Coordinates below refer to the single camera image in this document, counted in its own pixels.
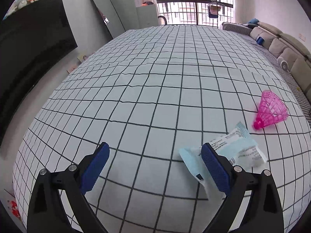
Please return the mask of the grey cabinet by window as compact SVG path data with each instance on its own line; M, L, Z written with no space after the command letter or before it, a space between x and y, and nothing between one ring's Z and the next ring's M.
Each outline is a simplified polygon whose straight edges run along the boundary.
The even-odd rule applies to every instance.
M136 7L136 12L140 28L159 26L157 6L155 4Z

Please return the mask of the small white desk fan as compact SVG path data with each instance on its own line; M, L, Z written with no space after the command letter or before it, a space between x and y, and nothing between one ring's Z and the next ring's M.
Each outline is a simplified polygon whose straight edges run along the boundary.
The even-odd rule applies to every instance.
M283 71L290 72L288 62L283 57L279 56L277 58L277 63Z

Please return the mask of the pink plastic shuttlecock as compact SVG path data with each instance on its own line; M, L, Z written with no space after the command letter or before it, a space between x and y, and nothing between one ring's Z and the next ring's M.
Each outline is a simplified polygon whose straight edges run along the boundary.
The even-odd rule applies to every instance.
M288 117L288 109L283 101L270 90L265 90L261 94L261 100L258 107L253 127L256 130L283 122Z

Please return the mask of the houndstooth sofa cover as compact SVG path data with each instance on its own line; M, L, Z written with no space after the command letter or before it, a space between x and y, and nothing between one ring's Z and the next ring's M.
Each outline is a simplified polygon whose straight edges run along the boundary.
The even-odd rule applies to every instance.
M310 52L294 37L263 22L235 24L223 22L222 30L239 33L271 62L288 84L310 122Z

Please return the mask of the white blue mask packet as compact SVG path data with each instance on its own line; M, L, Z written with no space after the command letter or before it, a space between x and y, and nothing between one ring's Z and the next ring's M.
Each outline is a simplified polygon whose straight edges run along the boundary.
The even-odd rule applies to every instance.
M245 170L259 167L267 162L257 142L241 122L229 134L219 136L209 144L218 155L226 157L233 166L239 165ZM207 198L210 201L220 200L224 198L225 193L216 187L211 170L207 169L202 159L201 149L201 147L181 148L179 154L191 175L204 187Z

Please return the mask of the blue cylinder on sofa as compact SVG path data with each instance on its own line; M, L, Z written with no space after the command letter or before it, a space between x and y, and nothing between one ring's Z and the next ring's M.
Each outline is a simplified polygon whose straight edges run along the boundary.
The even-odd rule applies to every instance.
M257 40L256 40L256 43L257 43L258 45L263 45L264 41L265 41L265 40L264 40L262 37L259 36L259 37L257 38Z

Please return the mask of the grey sectional sofa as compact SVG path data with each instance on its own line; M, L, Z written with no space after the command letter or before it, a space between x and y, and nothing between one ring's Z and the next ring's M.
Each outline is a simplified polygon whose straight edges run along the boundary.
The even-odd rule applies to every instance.
M262 37L265 41L261 46L276 60L281 56L288 62L290 74L305 96L310 99L310 51L299 40L264 22L258 24L223 22L221 28L249 36L254 43L259 36Z

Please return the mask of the black wall television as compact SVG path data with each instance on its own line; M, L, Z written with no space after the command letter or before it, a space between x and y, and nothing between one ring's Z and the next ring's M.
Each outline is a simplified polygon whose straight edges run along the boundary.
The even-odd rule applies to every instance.
M1 21L1 136L33 86L77 46L63 0L39 0Z

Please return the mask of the black window grille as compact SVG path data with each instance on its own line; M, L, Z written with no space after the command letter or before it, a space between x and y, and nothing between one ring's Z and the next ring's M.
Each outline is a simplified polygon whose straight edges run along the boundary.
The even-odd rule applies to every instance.
M233 0L156 0L161 25L201 25L220 28L233 22Z

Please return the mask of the leaning floor mirror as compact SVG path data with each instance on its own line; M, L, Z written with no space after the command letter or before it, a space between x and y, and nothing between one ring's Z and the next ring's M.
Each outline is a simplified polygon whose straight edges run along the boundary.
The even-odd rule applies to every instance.
M125 32L119 15L111 0L92 0L98 10L105 28L112 39L117 38Z

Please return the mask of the black grid white tablecloth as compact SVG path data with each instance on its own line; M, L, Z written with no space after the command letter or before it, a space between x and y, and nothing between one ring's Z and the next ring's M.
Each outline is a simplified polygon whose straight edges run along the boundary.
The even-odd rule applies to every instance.
M279 96L288 117L256 130L265 90ZM239 122L267 158L290 231L310 202L310 126L279 72L235 33L184 25L129 30L72 72L27 129L13 168L22 221L41 169L65 170L106 142L109 160L86 198L109 232L202 232L219 205L179 149Z

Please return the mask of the blue pillow on sofa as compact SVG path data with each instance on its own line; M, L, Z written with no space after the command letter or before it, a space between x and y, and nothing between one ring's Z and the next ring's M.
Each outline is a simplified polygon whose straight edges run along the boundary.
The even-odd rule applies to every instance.
M248 22L248 24L258 24L258 23L259 23L259 20L256 18L253 18Z

